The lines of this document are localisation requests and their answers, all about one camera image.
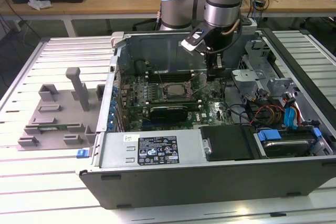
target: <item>floor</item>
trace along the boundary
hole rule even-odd
[[[134,23],[140,19],[119,19],[112,20],[113,31],[131,31]],[[295,27],[291,29],[299,30],[299,19]],[[269,18],[266,22],[261,21],[260,27],[269,27],[272,30],[289,30],[291,18]],[[78,36],[106,36],[111,32],[107,31],[105,20],[75,20],[75,28]],[[66,37],[67,32],[62,21],[33,21],[30,26],[41,37]],[[138,30],[152,30],[153,23],[141,25]],[[310,31],[331,52],[336,52],[336,32],[332,25],[321,18],[312,18],[306,23],[306,29]],[[22,24],[21,32],[15,34],[7,31],[8,35],[0,41],[0,98],[13,82],[20,69],[34,50],[34,45],[39,42],[38,37]]]

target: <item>screw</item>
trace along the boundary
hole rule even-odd
[[[205,152],[205,154],[207,154],[207,155],[211,154],[211,150],[210,150],[209,147],[204,147],[204,152]]]

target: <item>blue tab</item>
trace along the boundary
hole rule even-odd
[[[265,140],[280,140],[281,136],[278,130],[263,130],[258,133],[260,141]]]
[[[315,134],[315,136],[316,136],[317,138],[322,137],[322,133],[321,133],[321,131],[320,131],[319,128],[314,128],[314,129],[313,129],[313,133]]]
[[[88,158],[88,157],[89,157],[89,150],[79,149],[77,151],[76,158]]]
[[[294,125],[294,119],[295,119],[295,109],[293,108],[286,108],[285,109],[285,117],[284,117],[284,124],[287,127],[291,127],[293,130],[297,129],[297,126]]]
[[[258,133],[258,137],[261,142],[266,140],[264,133],[261,131]]]

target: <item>side panel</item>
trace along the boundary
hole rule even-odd
[[[80,174],[106,209],[307,195],[333,177],[328,160]]]

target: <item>table leg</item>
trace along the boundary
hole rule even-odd
[[[63,19],[69,37],[78,37],[71,19]]]
[[[298,17],[296,17],[296,18],[293,18],[293,21],[292,21],[292,23],[290,24],[290,29],[295,29],[295,25],[296,25],[296,23],[298,22],[298,20],[299,20],[299,18]]]
[[[16,33],[21,32],[21,27],[19,26],[19,20],[7,20],[8,25],[13,29]]]
[[[111,33],[112,32],[111,20],[105,19],[105,21],[106,21],[107,31]]]

